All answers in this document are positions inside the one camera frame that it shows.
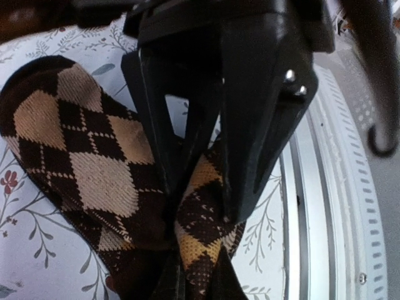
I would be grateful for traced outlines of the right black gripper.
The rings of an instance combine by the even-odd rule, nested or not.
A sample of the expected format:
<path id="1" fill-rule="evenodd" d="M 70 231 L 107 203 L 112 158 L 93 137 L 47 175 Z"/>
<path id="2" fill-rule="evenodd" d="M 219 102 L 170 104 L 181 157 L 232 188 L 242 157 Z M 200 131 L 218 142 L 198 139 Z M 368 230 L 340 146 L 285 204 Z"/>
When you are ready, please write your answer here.
<path id="1" fill-rule="evenodd" d="M 266 18 L 278 31 L 300 34 L 312 52 L 335 49 L 325 1 L 144 1 L 128 12 L 123 32 L 144 44 L 192 29 L 244 25 L 252 18 Z"/>

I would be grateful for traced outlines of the brown argyle sock pair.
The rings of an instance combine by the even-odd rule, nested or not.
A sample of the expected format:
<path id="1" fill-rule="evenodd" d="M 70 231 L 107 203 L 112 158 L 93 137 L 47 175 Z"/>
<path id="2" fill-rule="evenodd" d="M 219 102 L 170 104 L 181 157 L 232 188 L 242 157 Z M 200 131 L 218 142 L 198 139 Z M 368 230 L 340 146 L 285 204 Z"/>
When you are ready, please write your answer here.
<path id="1" fill-rule="evenodd" d="M 16 69 L 1 89 L 1 137 L 102 259 L 120 299 L 150 299 L 173 249 L 186 299 L 212 299 L 219 253 L 232 262 L 245 228 L 223 220 L 220 140 L 200 155 L 166 236 L 166 194 L 138 114 L 78 62 L 47 56 Z"/>

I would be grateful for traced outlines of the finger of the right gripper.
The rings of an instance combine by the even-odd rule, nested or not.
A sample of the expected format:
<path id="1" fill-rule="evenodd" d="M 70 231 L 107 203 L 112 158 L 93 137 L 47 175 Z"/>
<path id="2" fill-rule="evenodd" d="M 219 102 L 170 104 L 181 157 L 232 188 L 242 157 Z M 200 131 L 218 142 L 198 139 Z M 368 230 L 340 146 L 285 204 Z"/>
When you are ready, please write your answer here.
<path id="1" fill-rule="evenodd" d="M 207 149 L 223 101 L 220 22 L 144 41 L 139 23 L 126 21 L 123 34 L 136 39 L 136 50 L 122 57 L 121 69 L 144 127 L 161 189 L 166 236 L 186 184 Z M 174 132 L 166 96 L 189 103 L 183 143 Z"/>
<path id="2" fill-rule="evenodd" d="M 260 17 L 232 22 L 221 33 L 224 218 L 240 223 L 254 211 L 318 79 L 298 33 Z"/>

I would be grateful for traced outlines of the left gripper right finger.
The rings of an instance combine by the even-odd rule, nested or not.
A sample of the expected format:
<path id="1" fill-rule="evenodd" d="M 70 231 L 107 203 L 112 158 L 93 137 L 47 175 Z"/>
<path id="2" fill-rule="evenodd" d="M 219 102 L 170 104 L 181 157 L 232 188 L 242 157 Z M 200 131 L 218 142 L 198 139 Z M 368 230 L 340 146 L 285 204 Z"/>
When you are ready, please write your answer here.
<path id="1" fill-rule="evenodd" d="M 247 299 L 225 247 L 219 253 L 212 274 L 212 299 Z"/>

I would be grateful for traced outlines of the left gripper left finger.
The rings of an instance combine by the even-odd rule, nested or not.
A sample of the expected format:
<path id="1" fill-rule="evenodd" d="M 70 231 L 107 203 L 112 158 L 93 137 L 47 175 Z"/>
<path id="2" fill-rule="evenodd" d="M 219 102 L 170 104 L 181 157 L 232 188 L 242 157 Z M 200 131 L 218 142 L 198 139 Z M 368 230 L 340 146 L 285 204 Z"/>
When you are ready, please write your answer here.
<path id="1" fill-rule="evenodd" d="M 169 253 L 159 277 L 159 281 L 157 282 L 150 299 L 186 299 L 186 277 L 178 249 L 173 249 Z"/>

